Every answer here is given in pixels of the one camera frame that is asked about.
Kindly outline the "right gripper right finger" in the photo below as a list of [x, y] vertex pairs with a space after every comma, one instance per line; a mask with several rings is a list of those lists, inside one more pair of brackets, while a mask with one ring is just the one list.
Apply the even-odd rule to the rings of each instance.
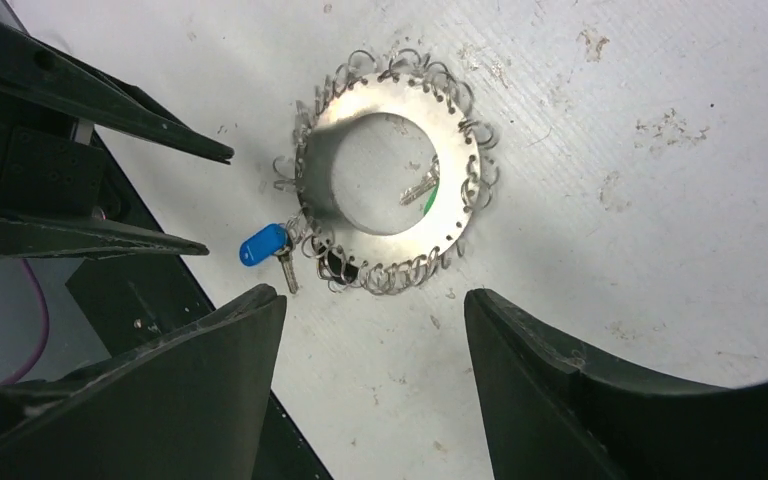
[[768, 381], [721, 388], [621, 359], [490, 289], [464, 319], [498, 479], [768, 479]]

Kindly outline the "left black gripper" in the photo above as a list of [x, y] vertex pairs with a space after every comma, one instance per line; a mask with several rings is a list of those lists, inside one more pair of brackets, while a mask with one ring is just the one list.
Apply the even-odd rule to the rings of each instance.
[[195, 241], [97, 220], [126, 203], [91, 122], [222, 164], [234, 156], [140, 88], [0, 22], [0, 215], [77, 217], [0, 217], [0, 258], [207, 255]]

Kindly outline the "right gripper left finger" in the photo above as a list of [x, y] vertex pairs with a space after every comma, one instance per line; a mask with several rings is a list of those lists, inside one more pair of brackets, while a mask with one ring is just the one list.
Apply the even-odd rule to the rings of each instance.
[[287, 300], [261, 284], [56, 381], [0, 386], [0, 479], [248, 479]]

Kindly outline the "key with blue tag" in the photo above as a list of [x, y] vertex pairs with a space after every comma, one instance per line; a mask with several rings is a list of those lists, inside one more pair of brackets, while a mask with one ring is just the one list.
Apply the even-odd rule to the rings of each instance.
[[238, 250], [240, 262], [246, 267], [257, 266], [269, 258], [276, 258], [281, 266], [287, 288], [291, 294], [299, 290], [293, 265], [295, 243], [283, 224], [271, 223], [244, 240]]

